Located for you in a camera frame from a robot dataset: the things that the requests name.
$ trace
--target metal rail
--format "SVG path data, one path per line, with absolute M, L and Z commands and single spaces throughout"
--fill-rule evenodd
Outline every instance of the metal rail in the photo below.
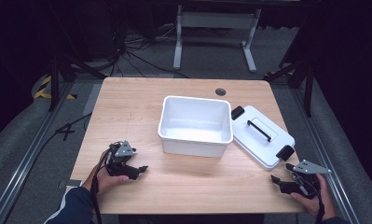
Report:
M 47 131 L 50 128 L 53 120 L 61 109 L 62 103 L 66 99 L 67 95 L 73 87 L 73 83 L 65 82 L 63 83 L 63 89 L 60 94 L 60 101 L 57 106 L 48 112 L 45 119 L 43 120 L 39 130 L 37 131 L 34 140 L 26 151 L 22 158 L 22 161 L 14 175 L 11 177 L 5 191 L 0 197 L 0 223 L 6 223 L 11 209 L 17 202 L 19 196 L 21 195 L 23 186 L 26 183 L 28 175 L 31 173 L 34 161 L 37 160 L 40 154 L 41 147 L 44 145 L 47 138 Z
M 343 188 L 342 182 L 339 179 L 337 172 L 335 171 L 334 164 L 331 162 L 327 154 L 327 151 L 324 147 L 324 144 L 322 142 L 322 139 L 320 138 L 320 135 L 316 130 L 313 120 L 308 118 L 304 111 L 302 94 L 298 89 L 291 89 L 291 93 L 294 99 L 296 100 L 296 107 L 298 108 L 300 114 L 302 115 L 301 117 L 307 124 L 313 143 L 318 149 L 317 156 L 320 162 L 322 163 L 322 166 L 329 167 L 333 171 L 331 175 L 326 176 L 326 179 L 329 186 L 331 187 L 331 190 L 333 190 L 341 214 L 351 223 L 360 223 L 354 212 L 353 207 L 351 206 L 351 202 L 349 201 L 348 195 L 346 194 Z

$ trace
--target wooden table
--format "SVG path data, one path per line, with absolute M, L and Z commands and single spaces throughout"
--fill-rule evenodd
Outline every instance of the wooden table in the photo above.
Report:
M 219 96 L 217 88 L 227 94 Z M 270 175 L 290 180 L 284 162 L 266 171 L 231 143 L 222 158 L 162 151 L 158 136 L 163 99 L 180 95 L 227 100 L 232 109 L 252 105 L 285 129 L 266 81 L 108 77 L 104 80 L 78 154 L 72 179 L 84 180 L 111 143 L 128 140 L 137 149 L 127 164 L 148 165 L 135 181 L 99 198 L 104 214 L 293 213 L 304 208 L 281 194 Z M 287 161 L 298 164 L 296 153 Z

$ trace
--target round hole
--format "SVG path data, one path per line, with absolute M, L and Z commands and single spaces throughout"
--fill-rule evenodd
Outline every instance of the round hole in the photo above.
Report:
M 222 89 L 222 88 L 217 88 L 215 89 L 215 94 L 219 95 L 219 96 L 223 96 L 225 95 L 227 92 L 226 90 Z

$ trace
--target container lid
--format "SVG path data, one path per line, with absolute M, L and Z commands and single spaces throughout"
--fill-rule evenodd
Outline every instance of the container lid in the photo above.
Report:
M 278 153 L 286 146 L 295 145 L 294 138 L 254 107 L 238 107 L 232 114 L 235 141 L 267 170 L 280 161 Z

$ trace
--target yellow tape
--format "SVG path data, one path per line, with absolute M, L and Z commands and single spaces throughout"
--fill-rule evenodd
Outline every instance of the yellow tape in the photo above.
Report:
M 44 90 L 46 89 L 46 86 L 51 81 L 51 76 L 47 75 L 46 78 L 44 78 L 43 82 L 41 83 L 37 93 L 34 95 L 34 98 L 47 98 L 51 99 L 50 93 L 44 93 Z M 68 100 L 75 100 L 77 99 L 77 94 L 69 94 L 66 99 Z

